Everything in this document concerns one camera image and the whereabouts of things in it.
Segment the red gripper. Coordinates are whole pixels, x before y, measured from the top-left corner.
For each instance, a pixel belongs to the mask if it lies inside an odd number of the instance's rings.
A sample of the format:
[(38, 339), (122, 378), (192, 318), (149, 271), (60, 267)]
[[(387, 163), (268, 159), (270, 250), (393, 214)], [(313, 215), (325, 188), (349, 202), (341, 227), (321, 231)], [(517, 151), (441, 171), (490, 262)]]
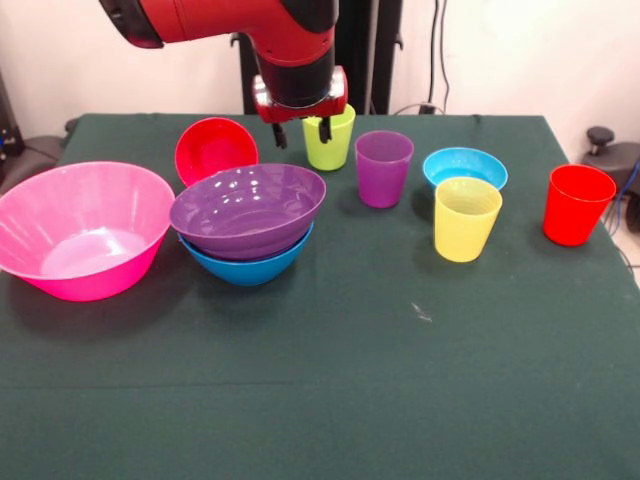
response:
[(319, 140), (322, 144), (332, 139), (331, 117), (344, 112), (348, 102), (348, 82), (342, 66), (334, 67), (329, 91), (320, 101), (303, 106), (290, 107), (275, 102), (261, 75), (256, 75), (252, 84), (252, 95), (258, 115), (265, 123), (272, 123), (276, 147), (286, 149), (288, 140), (280, 123), (305, 117), (321, 117), (318, 125)]

